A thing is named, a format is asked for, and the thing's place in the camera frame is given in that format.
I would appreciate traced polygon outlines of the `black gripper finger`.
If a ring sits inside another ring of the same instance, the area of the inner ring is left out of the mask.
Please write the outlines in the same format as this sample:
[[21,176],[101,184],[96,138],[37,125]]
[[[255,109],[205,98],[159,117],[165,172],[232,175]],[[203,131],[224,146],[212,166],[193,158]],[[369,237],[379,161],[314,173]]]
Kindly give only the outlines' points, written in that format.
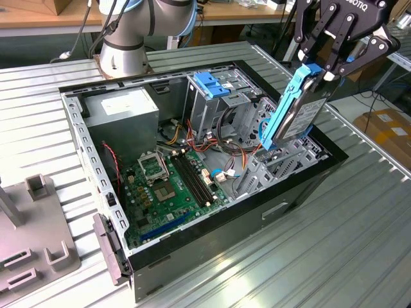
[[389,34],[387,24],[383,24],[378,30],[367,35],[370,36],[370,39],[362,54],[357,56],[353,61],[348,62],[347,55],[350,53],[350,44],[355,41],[350,40],[348,36],[351,32],[350,28],[353,19],[354,16],[349,14],[347,16],[347,22],[342,24],[340,31],[335,36],[331,53],[325,64],[324,74],[322,75],[322,79],[325,81],[333,81],[338,77],[347,76],[378,58],[389,55],[399,49],[398,40]]
[[296,1],[294,41],[299,44],[298,58],[306,63],[320,35],[339,10],[337,1]]

